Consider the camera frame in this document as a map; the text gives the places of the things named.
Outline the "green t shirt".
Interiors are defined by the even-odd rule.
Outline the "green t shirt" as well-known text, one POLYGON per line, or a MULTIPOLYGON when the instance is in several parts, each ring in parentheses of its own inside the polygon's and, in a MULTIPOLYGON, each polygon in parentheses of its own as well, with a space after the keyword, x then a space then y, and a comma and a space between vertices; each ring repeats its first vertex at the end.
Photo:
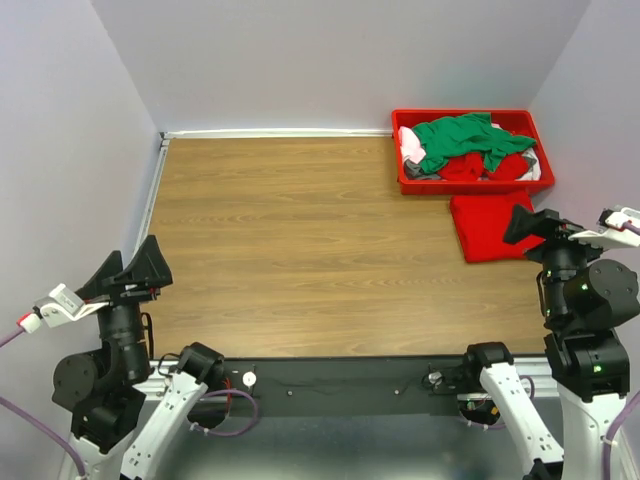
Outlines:
POLYGON ((480 153, 484 168, 493 173, 508 155, 522 153, 537 145, 532 137, 494 127, 488 112, 445 116, 420 123, 412 131, 425 150, 419 166, 426 174, 436 173, 452 157, 468 153, 480 153))

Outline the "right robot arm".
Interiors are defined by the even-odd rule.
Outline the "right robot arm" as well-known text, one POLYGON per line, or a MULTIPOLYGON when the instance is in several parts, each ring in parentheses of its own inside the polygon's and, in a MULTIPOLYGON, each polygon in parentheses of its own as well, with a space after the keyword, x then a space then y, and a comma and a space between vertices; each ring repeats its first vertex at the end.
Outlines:
POLYGON ((517 205, 503 237, 507 244, 542 240, 525 256, 542 267, 536 282, 563 440, 554 439, 525 393, 504 344, 471 345, 462 363, 467 389, 488 393, 498 408, 526 479, 610 478, 615 436, 639 401, 629 394, 630 360, 616 334, 639 314, 638 275, 602 256, 638 247, 639 213, 605 209, 598 224, 588 230, 554 210, 517 205))

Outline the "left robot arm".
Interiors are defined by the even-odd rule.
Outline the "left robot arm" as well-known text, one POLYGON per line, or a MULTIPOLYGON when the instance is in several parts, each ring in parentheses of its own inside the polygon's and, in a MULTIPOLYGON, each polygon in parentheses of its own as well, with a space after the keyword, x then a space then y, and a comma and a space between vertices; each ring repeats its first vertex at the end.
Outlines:
POLYGON ((178 357, 169 385, 144 427, 138 425, 151 375, 141 306, 173 282, 155 236, 129 264, 112 252, 84 286, 65 298, 96 315, 99 348, 62 359, 52 400, 72 415, 67 479, 151 479, 178 428, 208 388, 223 380, 224 357, 195 342, 178 357))

